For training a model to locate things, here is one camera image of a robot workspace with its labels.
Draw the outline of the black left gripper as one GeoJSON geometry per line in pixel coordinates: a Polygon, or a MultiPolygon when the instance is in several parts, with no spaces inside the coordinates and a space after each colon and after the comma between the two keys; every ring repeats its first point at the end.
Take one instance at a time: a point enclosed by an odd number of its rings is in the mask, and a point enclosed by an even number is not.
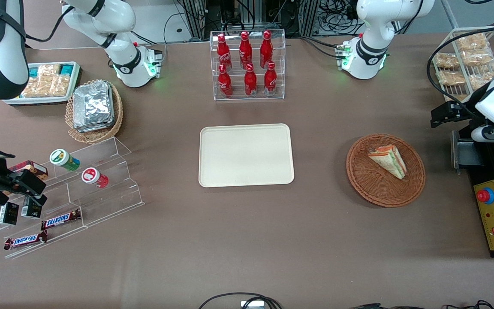
{"type": "Polygon", "coordinates": [[[469,121],[471,127],[479,124],[479,112],[474,102],[465,102],[464,106],[449,100],[431,111],[431,128],[449,122],[469,121]]]}

